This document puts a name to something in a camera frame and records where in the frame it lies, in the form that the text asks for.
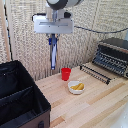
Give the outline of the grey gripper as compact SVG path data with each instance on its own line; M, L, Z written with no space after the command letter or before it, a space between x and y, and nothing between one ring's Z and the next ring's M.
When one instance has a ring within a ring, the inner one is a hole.
M52 44L52 35L55 34L55 43L59 40L58 34L70 34L73 32L73 21L70 18L64 18L55 22L49 21L45 16L34 15L34 31L36 33L50 34L49 45Z

